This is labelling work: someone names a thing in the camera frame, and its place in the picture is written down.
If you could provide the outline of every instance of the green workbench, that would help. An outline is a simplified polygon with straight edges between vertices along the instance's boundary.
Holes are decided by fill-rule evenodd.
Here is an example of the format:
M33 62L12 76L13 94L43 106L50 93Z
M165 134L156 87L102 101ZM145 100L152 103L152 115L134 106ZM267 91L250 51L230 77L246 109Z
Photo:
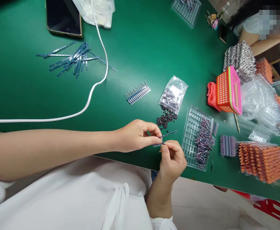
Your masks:
M219 135L246 141L255 124L238 118L241 129L238 133L233 114L217 112L206 104L207 83L215 81L222 72L223 54L237 42L230 33L228 43L223 44L219 32L209 27L204 13L214 12L210 3L202 0L194 29L171 9L171 0L116 0L115 4L112 28L101 29L100 34L109 64L118 72L109 69L107 80L96 87L87 111L57 122L0 124L0 131L44 128L102 131L118 129L134 119L156 122L163 114L158 101L169 79L176 75L189 88L177 121L169 123L170 132L178 130L170 138L181 141L190 105L219 123L207 172L187 167L182 177L194 177L198 181L280 201L280 182L268 185L246 176L240 173L237 157L222 158L219 154ZM83 31L92 51L104 57L96 28L83 23ZM49 72L48 66L62 58L35 56L72 40L47 31L44 1L18 0L0 4L0 119L56 118L83 109L92 85L104 77L106 66L92 61L89 71L80 73L78 79L72 71L58 78L59 70ZM72 53L77 47L62 53ZM151 92L131 106L124 94L142 81L148 82ZM280 137L274 137L272 142L280 145ZM132 153L99 156L154 170L159 169L161 160L159 148L151 146Z

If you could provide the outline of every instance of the stick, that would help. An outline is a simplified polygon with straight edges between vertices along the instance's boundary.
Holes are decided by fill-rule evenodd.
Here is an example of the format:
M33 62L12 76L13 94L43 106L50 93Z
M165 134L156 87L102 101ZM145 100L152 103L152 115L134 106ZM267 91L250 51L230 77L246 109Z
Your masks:
M240 128L239 128L239 123L238 123L238 120L237 120L237 116L236 116L235 113L234 113L234 115L235 115L235 120L236 120L236 124L237 124L238 133L240 133Z

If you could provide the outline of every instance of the pink cloth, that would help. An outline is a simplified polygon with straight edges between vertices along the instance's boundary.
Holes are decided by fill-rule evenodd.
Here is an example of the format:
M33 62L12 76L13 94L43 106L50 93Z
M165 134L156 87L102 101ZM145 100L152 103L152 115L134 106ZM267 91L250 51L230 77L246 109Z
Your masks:
M221 112L222 110L217 106L217 85L214 82L210 82L207 84L208 87L208 99L207 103L214 107L216 110Z

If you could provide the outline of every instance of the forearm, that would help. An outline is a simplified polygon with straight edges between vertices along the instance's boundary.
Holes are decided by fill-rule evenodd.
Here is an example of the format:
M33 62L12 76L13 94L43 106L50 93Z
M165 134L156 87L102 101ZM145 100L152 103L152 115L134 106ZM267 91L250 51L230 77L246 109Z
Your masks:
M253 55L257 56L265 52L266 50L270 49L271 47L277 45L278 43L280 43L280 39L265 39L265 40L257 41L253 45L251 45Z
M151 218L171 218L172 188L173 184L162 181L160 173L158 173L146 197L146 206Z
M15 180L93 154L117 151L117 135L58 129L0 134L0 180Z

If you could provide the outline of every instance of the pink container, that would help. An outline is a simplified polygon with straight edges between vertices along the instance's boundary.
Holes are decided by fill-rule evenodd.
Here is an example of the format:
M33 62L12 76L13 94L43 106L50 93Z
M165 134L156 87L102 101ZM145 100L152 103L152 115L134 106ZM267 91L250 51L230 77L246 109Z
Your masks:
M232 65L217 77L217 105L224 112L242 114L240 79Z

